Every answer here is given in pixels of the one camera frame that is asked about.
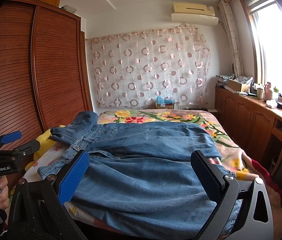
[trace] bed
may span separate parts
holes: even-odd
[[[269,173],[256,161],[249,158],[225,133],[217,119],[205,111],[188,110],[118,110],[106,111],[100,114],[98,124],[106,123],[145,123],[145,122],[188,122],[195,123],[208,132],[220,152],[222,159],[209,159],[213,164],[221,164],[227,170],[235,172],[237,179],[252,181],[255,177],[262,177],[266,183],[274,223],[274,239],[282,236],[282,191],[275,185]],[[37,169],[58,159],[68,146],[56,143],[26,172],[27,181],[38,181],[41,177]],[[82,211],[73,203],[65,203],[65,207],[73,219],[99,228],[116,231],[102,221]]]

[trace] curtain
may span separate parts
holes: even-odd
[[[240,58],[240,44],[237,27],[233,18],[230,4],[221,0],[219,2],[219,9],[222,15],[224,27],[228,34],[229,42],[233,54],[234,74],[236,77],[243,76],[243,68]]]
[[[90,39],[100,107],[147,108],[157,96],[206,103],[210,50],[197,27],[146,30]]]

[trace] logo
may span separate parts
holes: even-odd
[[[10,169],[11,169],[10,166],[6,166],[6,167],[0,168],[0,171],[8,171]]]

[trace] wooden wardrobe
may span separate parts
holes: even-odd
[[[80,19],[38,0],[0,8],[0,134],[22,132],[5,149],[92,110]]]

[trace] window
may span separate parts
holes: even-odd
[[[244,5],[255,44],[258,81],[271,82],[282,93],[282,8],[275,0],[244,0]]]

